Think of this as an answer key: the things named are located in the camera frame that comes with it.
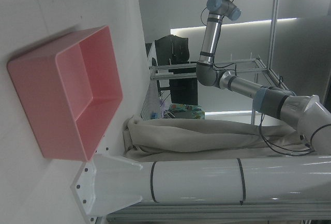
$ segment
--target pink plastic bin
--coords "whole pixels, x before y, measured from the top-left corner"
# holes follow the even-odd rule
[[[109,28],[70,33],[8,71],[43,156],[91,160],[123,97]]]

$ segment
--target black strap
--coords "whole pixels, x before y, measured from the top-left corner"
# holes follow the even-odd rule
[[[245,177],[244,177],[244,171],[243,171],[243,165],[240,160],[240,158],[237,158],[239,169],[240,169],[240,175],[242,177],[242,185],[243,185],[243,199],[240,201],[240,205],[244,204],[244,201],[246,200],[246,184],[245,184]]]
[[[315,134],[316,134],[318,131],[320,131],[321,129],[323,129],[324,127],[329,127],[329,126],[331,126],[331,124],[327,124],[327,125],[324,125],[324,126],[318,128],[318,129],[316,129],[316,131],[315,131],[315,132],[312,134],[312,136],[310,137],[310,144],[311,144],[312,147],[314,147],[314,146],[312,145],[312,138],[315,136]]]
[[[222,19],[217,19],[217,18],[212,18],[212,17],[209,17],[207,19],[208,22],[216,22],[216,23],[219,23],[219,24],[222,24]]]
[[[206,57],[214,57],[214,53],[209,53],[209,52],[200,52],[201,56],[206,56]]]
[[[155,203],[159,203],[158,201],[156,201],[155,199],[155,195],[154,195],[154,189],[153,189],[153,175],[154,175],[154,167],[155,167],[156,161],[152,164],[152,169],[151,169],[151,194],[152,194],[152,198],[153,201]]]
[[[233,81],[234,79],[236,79],[236,78],[237,78],[237,76],[233,76],[232,78],[230,78],[230,80],[228,81],[228,90],[232,91],[232,90],[231,90],[231,83],[232,83],[232,81]]]
[[[277,119],[280,120],[280,111],[281,111],[281,108],[283,107],[283,104],[285,102],[285,100],[288,98],[288,95],[284,96],[281,101],[279,102],[279,105],[278,105],[278,109],[277,109]]]

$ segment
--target metal frame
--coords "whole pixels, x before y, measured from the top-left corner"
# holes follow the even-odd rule
[[[170,220],[328,220],[331,203],[249,205],[154,205],[137,204],[107,216],[108,221]]]
[[[261,63],[256,63],[256,61],[259,60],[258,58],[255,59],[243,59],[243,60],[234,60],[234,61],[223,61],[216,63],[216,65],[226,65],[230,63],[247,63],[247,62],[255,62],[257,65],[257,68],[253,69],[242,69],[237,70],[238,73],[252,73],[252,72],[261,72],[261,71],[267,71],[267,68],[263,66]],[[195,63],[192,64],[182,64],[182,65],[162,65],[162,66],[151,66],[151,80],[168,80],[168,79],[182,79],[182,78],[196,78],[197,75],[195,72],[193,73],[181,73],[181,74],[160,74],[158,75],[156,71],[158,70],[168,70],[168,69],[183,69],[183,68],[194,68],[196,67]]]

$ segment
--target white cylindrical pipe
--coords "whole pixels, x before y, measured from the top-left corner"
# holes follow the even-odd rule
[[[155,199],[160,203],[331,199],[331,157],[256,158],[241,163],[243,179],[236,159],[157,162]]]
[[[139,202],[329,202],[330,165],[331,156],[139,163],[96,155],[90,165],[84,165],[92,169],[82,171],[73,188],[88,216],[102,216]]]
[[[243,197],[236,159],[157,162],[153,185],[160,203],[239,202]]]

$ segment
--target white mounting plate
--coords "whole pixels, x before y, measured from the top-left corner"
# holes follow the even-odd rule
[[[95,174],[96,167],[94,163],[84,163],[70,186],[86,224],[96,223],[97,221],[97,216],[88,214],[95,201],[94,187],[91,187],[94,185]]]

